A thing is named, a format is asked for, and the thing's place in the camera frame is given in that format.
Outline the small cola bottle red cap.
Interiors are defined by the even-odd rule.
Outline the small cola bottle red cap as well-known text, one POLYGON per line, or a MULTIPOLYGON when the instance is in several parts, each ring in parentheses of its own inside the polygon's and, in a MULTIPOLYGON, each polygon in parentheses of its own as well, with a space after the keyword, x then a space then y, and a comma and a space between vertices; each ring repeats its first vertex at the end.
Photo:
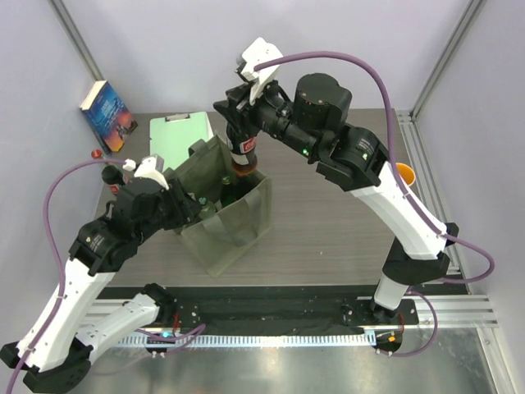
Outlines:
POLYGON ((245 177, 253 173, 258 166, 255 153, 257 137, 247 137, 233 130, 226 131, 227 145, 231 154, 231 165, 237 176, 245 177))

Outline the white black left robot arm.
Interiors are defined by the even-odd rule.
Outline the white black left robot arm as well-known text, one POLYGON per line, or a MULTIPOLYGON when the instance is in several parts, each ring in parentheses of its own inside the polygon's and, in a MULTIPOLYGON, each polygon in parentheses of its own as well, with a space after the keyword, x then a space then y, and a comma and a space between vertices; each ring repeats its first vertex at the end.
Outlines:
POLYGON ((195 222, 199 210, 178 181, 160 186, 139 178, 123 186, 105 214, 79 230, 53 298, 22 340, 2 347, 2 361, 25 371, 24 383, 33 393, 67 393, 128 334, 149 324, 168 326, 176 299, 156 283, 96 323, 81 324, 101 291, 148 238, 195 222))

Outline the green glass bottle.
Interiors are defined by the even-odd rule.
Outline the green glass bottle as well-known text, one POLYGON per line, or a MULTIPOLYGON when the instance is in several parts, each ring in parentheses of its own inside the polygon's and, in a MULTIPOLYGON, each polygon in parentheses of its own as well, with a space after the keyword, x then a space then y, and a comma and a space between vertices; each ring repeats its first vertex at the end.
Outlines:
POLYGON ((221 207, 225 208, 237 201, 236 184, 232 181, 231 176, 225 175, 221 179, 221 207))

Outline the tall cola bottle red cap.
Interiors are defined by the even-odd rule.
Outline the tall cola bottle red cap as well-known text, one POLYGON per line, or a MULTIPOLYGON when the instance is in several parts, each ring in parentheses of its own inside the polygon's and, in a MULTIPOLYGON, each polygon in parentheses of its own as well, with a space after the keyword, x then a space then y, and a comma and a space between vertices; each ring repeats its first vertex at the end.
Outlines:
POLYGON ((237 199, 242 199, 247 195, 255 186, 257 182, 249 176, 238 176, 237 183, 235 185, 235 197, 237 199))

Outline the clear glass bottle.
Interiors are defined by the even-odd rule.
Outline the clear glass bottle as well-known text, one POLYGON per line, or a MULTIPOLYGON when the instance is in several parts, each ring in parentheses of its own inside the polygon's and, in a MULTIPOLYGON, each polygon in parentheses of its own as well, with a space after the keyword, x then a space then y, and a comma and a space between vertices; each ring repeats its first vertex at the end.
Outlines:
POLYGON ((212 218, 217 213, 217 206, 206 197, 199 198, 200 211, 199 220, 204 221, 212 218))

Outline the olive green canvas bag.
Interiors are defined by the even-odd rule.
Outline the olive green canvas bag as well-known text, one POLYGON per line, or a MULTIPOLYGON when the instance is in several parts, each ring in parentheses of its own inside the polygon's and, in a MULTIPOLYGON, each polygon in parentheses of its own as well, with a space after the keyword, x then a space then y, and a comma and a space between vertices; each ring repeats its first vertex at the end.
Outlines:
MULTIPOLYGON (((165 173, 174 176, 194 197, 220 203, 221 179, 235 176, 230 151, 218 136, 198 140, 189 158, 165 173)), ((219 208, 211 218, 174 230, 212 277, 221 276, 272 229, 272 179, 259 170, 248 175, 250 190, 240 200, 219 208)))

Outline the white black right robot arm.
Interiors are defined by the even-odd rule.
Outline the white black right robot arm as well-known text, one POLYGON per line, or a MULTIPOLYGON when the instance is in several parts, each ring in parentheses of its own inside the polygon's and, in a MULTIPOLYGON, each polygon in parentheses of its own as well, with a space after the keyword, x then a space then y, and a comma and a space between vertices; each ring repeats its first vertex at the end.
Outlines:
POLYGON ((293 100, 276 80, 268 82, 257 98, 253 82, 226 91, 213 104, 226 120, 231 162, 239 176, 253 172, 258 160, 256 136, 263 131, 315 164, 317 173, 344 192, 363 201, 394 233, 395 238, 370 302, 375 321, 391 323, 400 313, 400 302, 410 286, 444 277, 450 258, 447 236, 459 227, 430 218, 435 230, 410 204, 414 194, 402 191, 388 151, 370 130, 347 123, 352 94, 322 73, 299 79, 293 100))

